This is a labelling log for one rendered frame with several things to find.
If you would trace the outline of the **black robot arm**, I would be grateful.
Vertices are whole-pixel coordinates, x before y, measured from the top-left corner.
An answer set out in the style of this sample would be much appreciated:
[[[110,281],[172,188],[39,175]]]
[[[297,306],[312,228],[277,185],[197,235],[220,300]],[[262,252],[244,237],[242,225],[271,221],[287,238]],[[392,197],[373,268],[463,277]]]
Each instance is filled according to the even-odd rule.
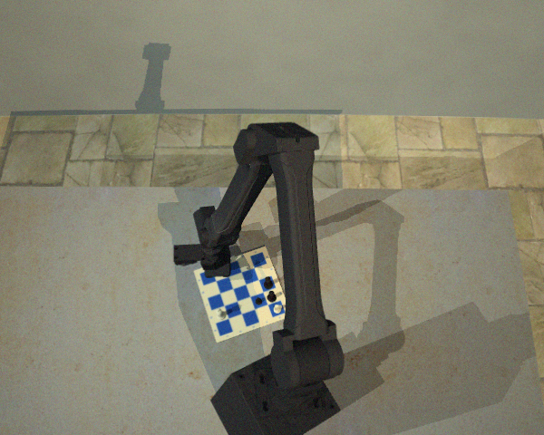
[[[173,261],[176,266],[200,261],[203,270],[217,269],[211,261],[237,242],[243,220],[274,175],[286,311],[284,329],[272,332],[272,369],[255,373],[258,414],[317,414],[322,381],[340,375],[345,366],[336,324],[325,319],[321,299],[312,185],[319,139],[294,122],[250,123],[233,149],[239,166],[219,207],[193,214],[200,244],[174,245]]]

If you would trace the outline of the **blue and cream chessboard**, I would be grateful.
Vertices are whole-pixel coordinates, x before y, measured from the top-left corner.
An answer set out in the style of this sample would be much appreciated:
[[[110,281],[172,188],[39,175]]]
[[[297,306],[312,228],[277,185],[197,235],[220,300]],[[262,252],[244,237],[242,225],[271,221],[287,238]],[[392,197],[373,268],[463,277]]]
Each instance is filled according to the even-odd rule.
[[[285,319],[286,298],[267,248],[231,257],[230,264],[229,277],[206,278],[202,268],[194,270],[217,343]],[[267,276],[273,283],[270,289],[264,287]],[[269,291],[274,291],[275,302],[267,300]],[[260,305],[256,304],[258,297]],[[275,305],[282,305],[278,314]],[[223,320],[217,318],[217,308],[225,313]]]

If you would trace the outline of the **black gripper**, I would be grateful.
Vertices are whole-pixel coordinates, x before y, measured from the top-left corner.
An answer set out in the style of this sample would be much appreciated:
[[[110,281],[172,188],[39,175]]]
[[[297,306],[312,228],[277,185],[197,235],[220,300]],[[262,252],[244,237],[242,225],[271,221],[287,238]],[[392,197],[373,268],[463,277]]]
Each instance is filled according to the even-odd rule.
[[[230,264],[230,250],[229,246],[225,246],[226,252],[225,255],[215,262],[217,269],[215,270],[205,270],[205,277],[212,278],[215,276],[229,277],[231,274],[231,264]]]

